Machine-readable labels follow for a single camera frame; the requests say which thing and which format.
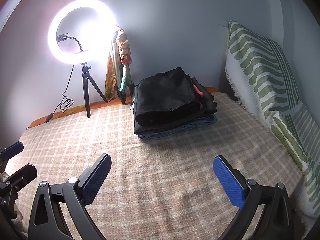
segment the white wall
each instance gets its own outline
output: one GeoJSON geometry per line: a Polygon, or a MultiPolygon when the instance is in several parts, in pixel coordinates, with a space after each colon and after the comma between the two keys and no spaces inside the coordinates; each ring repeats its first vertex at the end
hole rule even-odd
{"type": "MultiPolygon", "coordinates": [[[[61,100],[72,66],[53,57],[47,31],[56,13],[72,1],[22,0],[0,33],[2,146],[18,140],[33,120],[50,114],[61,100]]],[[[227,40],[221,25],[233,19],[268,37],[274,32],[269,0],[101,1],[128,34],[135,83],[181,66],[204,86],[217,87],[227,40]]],[[[104,91],[105,63],[90,65],[104,91]]],[[[92,87],[89,90],[91,102],[101,100],[92,87]]],[[[79,66],[67,96],[75,106],[84,103],[79,66]]]]}
{"type": "Polygon", "coordinates": [[[302,0],[281,0],[284,54],[301,101],[320,125],[320,26],[302,0]]]}

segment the checkered blanket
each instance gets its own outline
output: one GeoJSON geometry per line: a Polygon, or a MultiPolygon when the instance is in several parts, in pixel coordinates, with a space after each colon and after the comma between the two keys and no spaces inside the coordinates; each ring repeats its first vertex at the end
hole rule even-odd
{"type": "MultiPolygon", "coordinates": [[[[28,223],[40,181],[63,183],[79,176],[101,153],[112,168],[87,206],[107,239],[217,239],[237,212],[212,171],[216,155],[261,185],[283,182],[289,195],[301,178],[282,144],[246,110],[215,93],[217,122],[167,137],[141,141],[133,134],[129,106],[111,106],[27,129],[24,151],[6,172],[32,163],[38,177],[20,191],[17,204],[28,223]]],[[[62,205],[75,239],[80,239],[62,205]]],[[[247,231],[258,222],[261,208],[247,231]]]]}

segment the mattress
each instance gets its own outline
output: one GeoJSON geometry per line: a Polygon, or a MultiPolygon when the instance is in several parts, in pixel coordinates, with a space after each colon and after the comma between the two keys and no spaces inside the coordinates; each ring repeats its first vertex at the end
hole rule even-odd
{"type": "MultiPolygon", "coordinates": [[[[274,135],[239,104],[214,93],[217,122],[206,127],[142,141],[133,134],[129,105],[73,114],[28,128],[25,148],[6,172],[26,163],[38,177],[16,201],[28,224],[37,186],[42,180],[63,183],[79,176],[102,154],[112,168],[93,203],[86,207],[107,239],[217,239],[237,212],[212,171],[223,155],[248,179],[261,185],[285,184],[291,195],[301,171],[274,135]]],[[[65,204],[67,224],[76,232],[65,204]]],[[[246,237],[261,214],[259,207],[246,237]]]]}

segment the black clamp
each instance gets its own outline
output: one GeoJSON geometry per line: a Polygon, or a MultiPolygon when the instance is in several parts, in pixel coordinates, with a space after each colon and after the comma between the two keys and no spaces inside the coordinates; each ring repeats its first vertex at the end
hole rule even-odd
{"type": "MultiPolygon", "coordinates": [[[[17,142],[0,152],[0,173],[15,155],[23,151],[22,142],[17,142]]],[[[37,177],[37,170],[34,165],[28,163],[3,182],[0,182],[0,209],[8,219],[16,219],[14,202],[18,198],[18,192],[37,177]]]]}
{"type": "Polygon", "coordinates": [[[261,186],[254,179],[245,179],[219,155],[213,171],[231,203],[239,207],[235,217],[218,240],[240,240],[247,231],[258,205],[264,204],[260,220],[250,240],[293,240],[294,227],[289,197],[284,184],[261,186]]]}
{"type": "Polygon", "coordinates": [[[79,178],[71,177],[65,183],[55,185],[42,181],[31,210],[29,239],[73,239],[59,204],[66,203],[83,240],[105,240],[85,206],[93,202],[110,169],[111,157],[103,154],[79,178]]]}

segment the ring light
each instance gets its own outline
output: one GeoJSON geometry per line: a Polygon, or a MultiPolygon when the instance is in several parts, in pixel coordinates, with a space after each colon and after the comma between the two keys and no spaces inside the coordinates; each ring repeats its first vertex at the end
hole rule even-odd
{"type": "Polygon", "coordinates": [[[101,43],[94,44],[89,50],[71,54],[64,52],[57,43],[57,30],[62,19],[70,12],[81,7],[89,7],[97,11],[99,15],[99,39],[110,40],[116,20],[111,10],[98,0],[76,0],[62,8],[52,20],[48,32],[48,44],[52,54],[60,61],[69,64],[79,64],[96,58],[103,52],[101,43]]]}

